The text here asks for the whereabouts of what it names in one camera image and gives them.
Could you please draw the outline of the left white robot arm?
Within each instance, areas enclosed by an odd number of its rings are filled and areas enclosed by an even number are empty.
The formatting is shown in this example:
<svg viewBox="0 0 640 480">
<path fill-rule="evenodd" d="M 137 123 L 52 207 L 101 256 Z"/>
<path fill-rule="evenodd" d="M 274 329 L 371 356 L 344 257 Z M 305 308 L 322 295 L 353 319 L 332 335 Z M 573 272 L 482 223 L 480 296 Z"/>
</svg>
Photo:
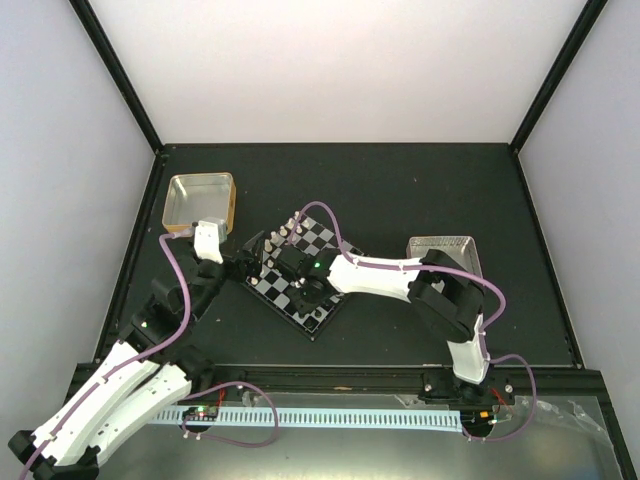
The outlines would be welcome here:
<svg viewBox="0 0 640 480">
<path fill-rule="evenodd" d="M 234 257 L 222 255 L 224 240 L 223 228 L 206 221 L 160 236 L 175 284 L 154 287 L 100 366 L 56 414 L 11 437 L 21 478 L 95 479 L 166 407 L 213 391 L 213 364 L 188 332 L 226 282 L 243 282 L 261 269 L 260 237 Z"/>
</svg>

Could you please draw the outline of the pink metal tin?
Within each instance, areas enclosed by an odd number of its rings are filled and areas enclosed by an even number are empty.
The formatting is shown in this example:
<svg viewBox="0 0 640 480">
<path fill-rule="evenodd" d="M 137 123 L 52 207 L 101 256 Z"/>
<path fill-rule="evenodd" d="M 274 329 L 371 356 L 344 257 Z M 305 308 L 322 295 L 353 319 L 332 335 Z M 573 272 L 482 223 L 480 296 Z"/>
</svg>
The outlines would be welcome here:
<svg viewBox="0 0 640 480">
<path fill-rule="evenodd" d="M 429 250 L 440 250 L 469 273 L 483 276 L 476 243 L 471 236 L 414 236 L 406 246 L 408 258 L 422 258 Z"/>
</svg>

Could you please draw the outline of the black white chess board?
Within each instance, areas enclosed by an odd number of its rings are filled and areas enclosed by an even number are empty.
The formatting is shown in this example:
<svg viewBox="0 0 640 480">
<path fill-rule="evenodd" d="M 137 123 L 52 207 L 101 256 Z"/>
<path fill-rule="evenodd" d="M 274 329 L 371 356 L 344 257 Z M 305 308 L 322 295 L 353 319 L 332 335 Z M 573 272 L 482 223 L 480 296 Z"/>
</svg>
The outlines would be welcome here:
<svg viewBox="0 0 640 480">
<path fill-rule="evenodd" d="M 296 279 L 278 269 L 277 259 L 283 251 L 293 250 L 315 257 L 326 249 L 336 249 L 338 242 L 332 228 L 309 216 L 296 213 L 285 224 L 261 238 L 258 275 L 245 282 L 255 294 L 290 325 L 313 341 L 347 303 L 342 293 L 321 293 L 305 279 Z"/>
</svg>

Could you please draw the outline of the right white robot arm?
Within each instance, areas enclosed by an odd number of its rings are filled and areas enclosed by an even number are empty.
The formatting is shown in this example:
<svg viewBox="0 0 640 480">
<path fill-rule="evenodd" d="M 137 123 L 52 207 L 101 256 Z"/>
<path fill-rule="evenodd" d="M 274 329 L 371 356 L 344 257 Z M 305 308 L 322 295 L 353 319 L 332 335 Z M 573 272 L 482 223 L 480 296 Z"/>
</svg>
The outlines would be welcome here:
<svg viewBox="0 0 640 480">
<path fill-rule="evenodd" d="M 489 356 L 480 339 L 485 290 L 481 279 L 447 253 L 421 258 L 368 258 L 339 249 L 315 255 L 285 246 L 275 268 L 291 283 L 287 296 L 307 314 L 334 295 L 370 294 L 410 304 L 449 348 L 457 396 L 476 403 L 491 390 Z"/>
</svg>

